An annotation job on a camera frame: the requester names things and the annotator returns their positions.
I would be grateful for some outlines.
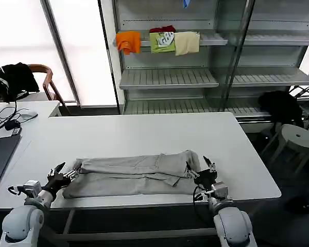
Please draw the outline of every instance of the gray trousers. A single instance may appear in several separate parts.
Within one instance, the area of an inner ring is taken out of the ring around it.
[[[191,195],[195,183],[186,162],[200,170],[195,152],[120,158],[78,159],[81,174],[63,192],[65,198],[138,194]]]

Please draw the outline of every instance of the blue object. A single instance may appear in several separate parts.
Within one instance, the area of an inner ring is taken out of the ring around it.
[[[190,4],[191,0],[183,0],[183,7],[187,8]]]

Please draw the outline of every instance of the white stool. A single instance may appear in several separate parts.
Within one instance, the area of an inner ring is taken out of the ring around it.
[[[268,149],[268,147],[273,143],[273,141],[278,137],[279,145],[277,150],[272,155],[268,165],[271,165],[278,155],[287,146],[302,156],[299,167],[295,171],[297,175],[306,162],[309,160],[309,131],[294,125],[283,125],[280,131],[273,136],[268,145],[262,150],[260,156]]]

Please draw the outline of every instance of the black bag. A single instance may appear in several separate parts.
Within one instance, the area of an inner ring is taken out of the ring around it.
[[[302,109],[296,98],[288,92],[273,91],[264,93],[259,97],[261,110],[265,110],[272,115],[272,120],[276,126],[277,122],[290,124],[304,128],[302,121]]]

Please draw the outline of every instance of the white desk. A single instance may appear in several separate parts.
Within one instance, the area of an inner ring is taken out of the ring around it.
[[[80,116],[50,118],[0,183],[0,208],[23,204],[7,188],[29,179],[46,183],[51,168],[81,157],[178,153],[191,149],[214,160],[218,180],[234,200],[281,196],[276,183],[232,113]],[[135,195],[63,199],[53,208],[138,207],[186,204],[192,196]]]
[[[5,107],[15,107],[15,103],[7,104],[0,103],[0,111]],[[49,117],[56,116],[59,113],[58,110],[59,102],[58,101],[36,101],[36,102],[17,102],[17,110],[21,108],[27,108],[32,111],[36,111],[38,116],[28,122],[22,123],[22,131],[21,131],[21,140],[14,151],[13,156],[11,157],[9,164],[7,165],[6,171],[0,181],[0,184],[7,178],[10,174],[10,171],[15,166],[16,162],[19,160],[21,155],[30,145],[32,139],[37,135],[37,133],[41,132],[43,126],[46,125]],[[14,111],[13,108],[5,109],[0,117],[7,117],[12,114]],[[0,129],[0,137],[11,136],[11,131],[6,131],[3,127]]]

